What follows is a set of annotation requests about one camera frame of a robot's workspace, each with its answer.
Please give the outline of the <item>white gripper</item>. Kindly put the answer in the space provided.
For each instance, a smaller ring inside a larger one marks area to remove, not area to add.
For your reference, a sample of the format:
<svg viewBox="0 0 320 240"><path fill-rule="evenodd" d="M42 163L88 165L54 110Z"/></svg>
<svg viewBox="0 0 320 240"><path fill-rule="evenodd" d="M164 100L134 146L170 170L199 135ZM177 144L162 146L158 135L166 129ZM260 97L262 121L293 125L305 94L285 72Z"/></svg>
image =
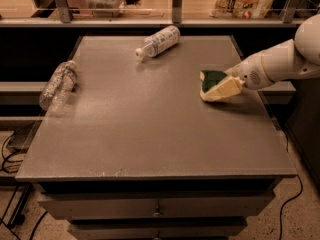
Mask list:
<svg viewBox="0 0 320 240"><path fill-rule="evenodd" d="M266 73L263 51L247 57L239 64L227 69L225 73L231 76L227 76L206 92L200 91L200 97L203 101L225 101L240 94L243 86L251 90L258 90L274 84L274 81Z"/></svg>

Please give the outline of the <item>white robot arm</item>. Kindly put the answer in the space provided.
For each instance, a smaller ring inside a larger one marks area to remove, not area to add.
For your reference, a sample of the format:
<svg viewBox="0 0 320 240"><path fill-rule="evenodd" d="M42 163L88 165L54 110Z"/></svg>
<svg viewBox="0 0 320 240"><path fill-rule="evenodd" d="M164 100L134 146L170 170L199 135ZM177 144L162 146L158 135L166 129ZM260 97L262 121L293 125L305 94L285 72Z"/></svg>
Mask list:
<svg viewBox="0 0 320 240"><path fill-rule="evenodd" d="M259 90L290 79L320 75L320 15L305 20L295 37L250 55L225 70L203 70L200 97L204 102L225 102L244 88Z"/></svg>

